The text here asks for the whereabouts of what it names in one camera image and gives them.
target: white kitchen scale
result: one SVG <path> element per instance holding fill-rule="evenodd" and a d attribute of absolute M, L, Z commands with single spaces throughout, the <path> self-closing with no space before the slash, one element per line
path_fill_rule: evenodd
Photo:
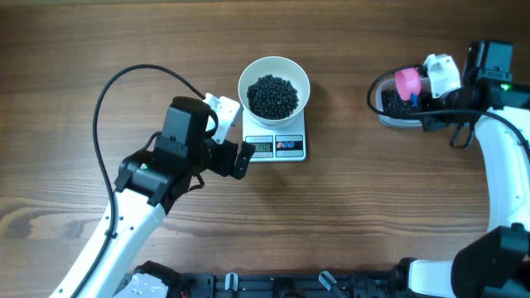
<path fill-rule="evenodd" d="M 306 128 L 304 112 L 292 122 L 281 126 L 259 123 L 243 111 L 243 140 L 256 147 L 251 162 L 303 161 L 306 159 Z"/>

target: pink cap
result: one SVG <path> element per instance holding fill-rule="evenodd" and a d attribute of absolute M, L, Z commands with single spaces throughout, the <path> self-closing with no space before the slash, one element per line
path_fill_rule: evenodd
<path fill-rule="evenodd" d="M 422 79 L 415 68 L 399 70 L 396 73 L 396 88 L 402 100 L 411 100 L 411 94 L 419 95 L 422 91 Z"/>

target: scale display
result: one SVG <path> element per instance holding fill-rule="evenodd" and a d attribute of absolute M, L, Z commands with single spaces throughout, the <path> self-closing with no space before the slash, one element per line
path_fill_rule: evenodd
<path fill-rule="evenodd" d="M 272 152 L 271 143 L 254 143 L 253 145 L 256 146 L 256 152 Z"/>

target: wood grain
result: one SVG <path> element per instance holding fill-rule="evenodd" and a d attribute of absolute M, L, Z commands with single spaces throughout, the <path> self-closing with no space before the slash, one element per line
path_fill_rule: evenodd
<path fill-rule="evenodd" d="M 489 203 L 475 143 L 451 132 L 382 127 L 366 107 L 385 70 L 468 43 L 515 43 L 530 81 L 528 1 L 183 2 L 0 8 L 0 297 L 45 297 L 107 204 L 91 122 L 107 80 L 138 63 L 168 67 L 202 92 L 237 99 L 257 58 L 281 55 L 311 80 L 309 158 L 252 164 L 237 181 L 205 174 L 144 245 L 181 272 L 389 269 L 401 257 L 450 258 L 484 233 Z M 174 96 L 156 71 L 108 92 L 100 143 L 111 180 L 161 128 Z M 229 139 L 241 140 L 241 127 Z"/>
<path fill-rule="evenodd" d="M 0 6 L 85 5 L 110 3 L 235 2 L 245 0 L 0 0 Z"/>

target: blue object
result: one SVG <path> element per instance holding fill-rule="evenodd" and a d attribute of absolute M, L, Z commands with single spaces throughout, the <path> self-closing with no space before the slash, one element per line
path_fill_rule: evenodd
<path fill-rule="evenodd" d="M 417 97 L 417 95 L 415 94 L 411 94 L 411 101 L 412 101 L 412 104 L 414 104 L 414 106 L 417 108 L 418 107 L 418 100 L 419 100 L 419 97 Z"/>

